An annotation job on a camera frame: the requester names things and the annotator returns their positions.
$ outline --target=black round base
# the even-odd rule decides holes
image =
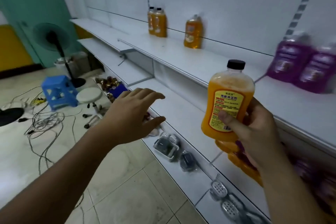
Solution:
[[[74,78],[71,80],[71,82],[75,88],[79,88],[86,83],[86,80],[83,78]]]
[[[23,108],[8,108],[0,111],[0,127],[10,124],[19,119],[25,110]]]

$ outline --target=stool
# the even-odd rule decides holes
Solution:
[[[94,108],[94,115],[91,117],[91,119],[84,125],[84,128],[89,128],[90,123],[95,120],[96,118],[102,119],[103,114],[102,114],[102,107],[97,107],[95,104],[95,101],[101,98],[102,96],[102,91],[99,88],[91,87],[91,88],[86,88],[83,89],[80,93],[77,94],[76,98],[78,102],[82,104],[87,104],[87,108],[90,107],[90,103],[92,103],[92,106]]]
[[[76,107],[78,94],[76,88],[65,75],[47,77],[41,85],[44,95],[52,111],[56,106],[70,105]]]

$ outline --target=black bottle cap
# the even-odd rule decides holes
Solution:
[[[227,68],[235,69],[235,70],[243,70],[245,67],[245,61],[238,59],[230,59],[227,62]]]

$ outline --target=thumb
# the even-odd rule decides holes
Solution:
[[[166,120],[166,117],[159,116],[159,117],[156,117],[146,122],[145,124],[142,125],[144,134],[146,134],[147,136],[150,132],[152,132],[154,128],[158,127],[165,120]]]
[[[220,110],[218,113],[218,118],[227,126],[229,126],[239,137],[239,139],[247,139],[250,128],[239,122],[235,117],[229,115],[224,110]]]

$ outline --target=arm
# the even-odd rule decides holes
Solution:
[[[65,223],[107,153],[147,136],[165,120],[142,122],[149,106],[164,98],[149,89],[123,92],[99,124],[0,210],[0,223]]]
[[[283,152],[273,115],[256,99],[249,126],[221,111],[219,118],[238,135],[261,174],[273,224],[326,224],[322,212]]]

